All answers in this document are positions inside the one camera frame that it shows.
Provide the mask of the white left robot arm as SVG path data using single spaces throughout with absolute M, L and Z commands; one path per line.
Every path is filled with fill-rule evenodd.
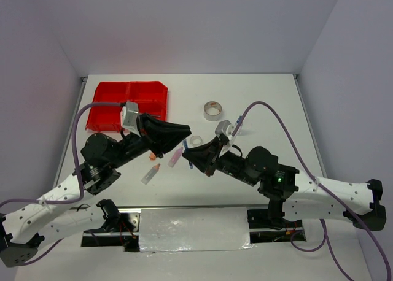
M 190 127 L 138 115 L 136 129 L 116 140 L 103 133 L 92 134 L 81 151 L 83 163 L 57 187 L 40 198 L 26 200 L 15 212 L 1 215 L 1 260 L 8 268 L 35 263 L 46 245 L 81 231 L 123 230 L 132 233 L 135 225 L 119 212 L 110 199 L 89 204 L 108 189 L 121 174 L 118 168 L 153 152 L 162 158 L 191 134 Z

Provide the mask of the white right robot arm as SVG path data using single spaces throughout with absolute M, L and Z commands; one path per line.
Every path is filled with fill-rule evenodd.
M 295 167 L 279 163 L 276 155 L 262 146 L 246 156 L 221 153 L 224 141 L 212 141 L 183 153 L 183 157 L 210 177 L 221 172 L 256 187 L 268 199 L 265 221 L 273 226 L 310 219 L 347 221 L 359 229 L 383 230 L 387 216 L 380 203 L 383 187 L 379 180 L 348 183 L 324 177 L 310 178 Z

